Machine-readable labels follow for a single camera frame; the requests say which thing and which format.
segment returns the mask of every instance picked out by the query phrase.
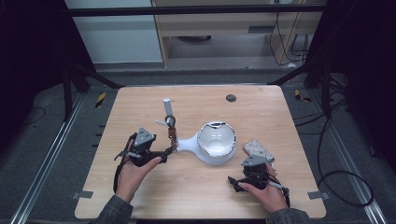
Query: sleeve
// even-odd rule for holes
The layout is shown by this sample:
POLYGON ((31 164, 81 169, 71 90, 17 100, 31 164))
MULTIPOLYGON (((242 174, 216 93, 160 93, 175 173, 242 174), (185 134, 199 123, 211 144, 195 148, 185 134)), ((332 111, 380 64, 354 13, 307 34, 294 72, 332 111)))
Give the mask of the sleeve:
POLYGON ((105 208, 102 210, 99 217, 91 223, 128 223, 133 209, 134 208, 130 204, 113 195, 113 197, 111 197, 111 199, 105 205, 105 208))
POLYGON ((306 212, 294 208, 286 208, 272 214, 276 224, 311 224, 306 212))

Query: white cabinet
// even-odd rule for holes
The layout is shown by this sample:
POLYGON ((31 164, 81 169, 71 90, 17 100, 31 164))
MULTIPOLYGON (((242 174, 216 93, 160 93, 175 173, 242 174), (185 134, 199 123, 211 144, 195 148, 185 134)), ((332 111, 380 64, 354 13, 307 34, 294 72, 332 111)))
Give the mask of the white cabinet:
MULTIPOLYGON (((150 0, 66 0, 69 8, 151 7, 150 0)), ((95 65, 162 63, 154 17, 75 17, 95 65)))

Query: wire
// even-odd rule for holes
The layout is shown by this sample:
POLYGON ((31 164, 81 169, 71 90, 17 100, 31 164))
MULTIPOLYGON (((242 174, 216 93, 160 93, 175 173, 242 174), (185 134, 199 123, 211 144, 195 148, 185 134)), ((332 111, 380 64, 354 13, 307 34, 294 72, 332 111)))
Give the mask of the wire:
POLYGON ((41 107, 41 106, 34 106, 34 107, 32 107, 33 109, 41 109, 42 111, 43 111, 43 114, 40 116, 40 118, 38 118, 38 119, 36 119, 36 120, 33 120, 33 121, 31 121, 31 122, 27 122, 27 123, 23 123, 22 125, 31 125, 31 124, 34 124, 34 123, 36 123, 36 122, 38 122, 39 120, 41 120, 41 119, 43 119, 44 118, 44 116, 46 115, 46 110, 43 108, 43 107, 41 107))
POLYGON ((322 182, 327 186, 327 188, 329 189, 329 191, 331 191, 337 198, 339 198, 341 201, 343 201, 344 203, 347 203, 349 205, 352 206, 356 206, 356 207, 364 207, 369 205, 370 203, 373 202, 374 200, 374 192, 373 189, 370 187, 370 185, 367 183, 367 181, 365 181, 361 176, 353 174, 349 171, 344 171, 344 170, 336 170, 336 171, 332 171, 327 173, 326 175, 323 175, 322 170, 321 170, 321 165, 320 165, 320 149, 321 149, 321 144, 323 141, 323 135, 325 133, 325 127, 327 126, 328 122, 331 120, 332 118, 327 118, 325 125, 323 126, 323 130, 320 134, 320 138, 319 138, 319 143, 318 143, 318 152, 317 152, 317 163, 318 163, 318 172, 320 175, 320 180, 318 181, 317 185, 319 186, 322 182), (326 178, 331 176, 331 175, 336 175, 336 174, 347 174, 347 175, 353 175, 355 177, 357 177, 361 182, 363 182, 367 188, 370 190, 370 199, 367 203, 353 203, 351 201, 348 201, 347 199, 345 199, 344 197, 342 197, 341 195, 339 195, 334 189, 332 189, 329 184, 326 182, 326 178))
MULTIPOLYGON (((280 4, 279 0, 275 0, 275 3, 276 3, 276 4, 280 4)), ((279 34, 280 43, 282 44, 283 54, 286 56, 286 58, 288 58, 288 59, 290 60, 288 63, 279 63, 279 62, 276 60, 276 58, 275 58, 276 63, 277 63, 278 65, 287 65, 287 64, 289 64, 289 63, 299 62, 299 60, 294 60, 294 59, 289 58, 288 53, 286 52, 285 44, 284 44, 284 42, 283 42, 283 38, 282 38, 282 35, 281 35, 281 33, 280 33, 280 29, 279 29, 279 12, 276 13, 276 21, 275 21, 275 24, 274 24, 274 29, 273 29, 273 31, 272 31, 271 34, 270 34, 270 40, 269 40, 269 41, 270 41, 270 49, 271 49, 271 51, 273 52, 274 56, 275 56, 275 52, 274 52, 274 49, 272 48, 272 36, 273 36, 274 30, 275 30, 276 28, 277 28, 277 32, 278 32, 278 34, 279 34)))
POLYGON ((323 113, 322 112, 318 112, 318 113, 315 113, 315 114, 305 115, 305 116, 302 116, 302 117, 299 117, 299 118, 294 118, 294 119, 305 119, 305 118, 309 118, 309 117, 312 117, 312 116, 315 116, 315 115, 318 115, 318 114, 323 114, 323 113))

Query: human hand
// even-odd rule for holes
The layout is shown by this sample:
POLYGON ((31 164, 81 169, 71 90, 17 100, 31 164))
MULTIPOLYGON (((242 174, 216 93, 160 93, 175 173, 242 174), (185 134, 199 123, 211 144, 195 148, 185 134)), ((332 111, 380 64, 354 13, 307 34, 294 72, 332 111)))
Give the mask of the human hand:
MULTIPOLYGON (((267 167, 268 174, 275 176, 275 170, 268 162, 265 163, 265 166, 267 167)), ((282 190, 274 186, 267 185, 265 189, 257 189, 248 183, 239 183, 239 186, 255 196, 262 203, 264 209, 271 214, 288 208, 282 190)))
POLYGON ((161 157, 156 157, 141 167, 135 166, 128 157, 122 167, 119 178, 119 186, 116 196, 130 203, 134 197, 134 193, 140 187, 145 176, 161 162, 161 157))

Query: metal bracket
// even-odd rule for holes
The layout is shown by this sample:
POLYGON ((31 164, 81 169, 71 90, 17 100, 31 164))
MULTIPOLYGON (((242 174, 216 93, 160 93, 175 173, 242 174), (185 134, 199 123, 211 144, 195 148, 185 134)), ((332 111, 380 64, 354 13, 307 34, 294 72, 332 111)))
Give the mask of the metal bracket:
POLYGON ((149 133, 146 129, 140 127, 137 137, 134 140, 134 145, 137 147, 139 145, 142 145, 144 143, 147 143, 148 141, 154 139, 155 136, 151 133, 149 133))
POLYGON ((244 161, 242 161, 241 165, 242 166, 255 166, 255 165, 260 165, 268 162, 268 160, 264 157, 257 156, 257 155, 251 155, 247 157, 244 161))
POLYGON ((330 199, 330 194, 328 192, 320 192, 320 191, 315 191, 315 192, 308 192, 308 196, 310 200, 318 199, 321 198, 323 200, 330 199))
POLYGON ((73 192, 72 196, 70 198, 72 199, 79 199, 79 198, 88 198, 90 199, 93 195, 92 191, 85 191, 82 190, 80 192, 73 192))

